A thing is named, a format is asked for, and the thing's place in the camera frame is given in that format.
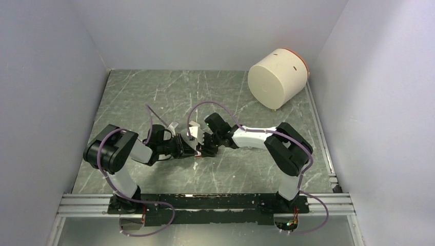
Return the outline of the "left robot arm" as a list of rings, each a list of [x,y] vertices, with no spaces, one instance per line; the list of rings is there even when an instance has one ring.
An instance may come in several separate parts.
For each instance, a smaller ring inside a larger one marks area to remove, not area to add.
[[[103,171],[103,176],[113,184],[116,209],[128,213],[135,213],[142,206],[140,187],[125,166],[128,158],[152,166],[159,161],[187,158],[198,153],[180,134],[174,134],[162,125],[152,125],[143,140],[138,136],[138,133],[108,125],[83,152],[84,161]]]

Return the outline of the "beige stapler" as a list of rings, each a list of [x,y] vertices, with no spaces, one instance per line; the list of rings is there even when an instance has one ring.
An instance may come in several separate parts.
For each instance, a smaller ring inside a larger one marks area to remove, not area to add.
[[[202,139],[203,132],[201,129],[201,125],[195,121],[190,121],[188,125],[189,125],[188,130],[190,133],[189,138],[190,139],[193,139],[193,138]]]

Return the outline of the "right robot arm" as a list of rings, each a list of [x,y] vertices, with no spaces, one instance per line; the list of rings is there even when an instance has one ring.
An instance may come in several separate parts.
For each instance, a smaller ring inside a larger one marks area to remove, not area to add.
[[[301,134],[286,122],[271,128],[230,126],[217,113],[209,115],[205,123],[212,133],[195,137],[198,141],[196,149],[202,157],[216,156],[220,146],[267,150],[282,172],[278,208],[290,212],[296,206],[304,170],[313,162],[313,148]]]

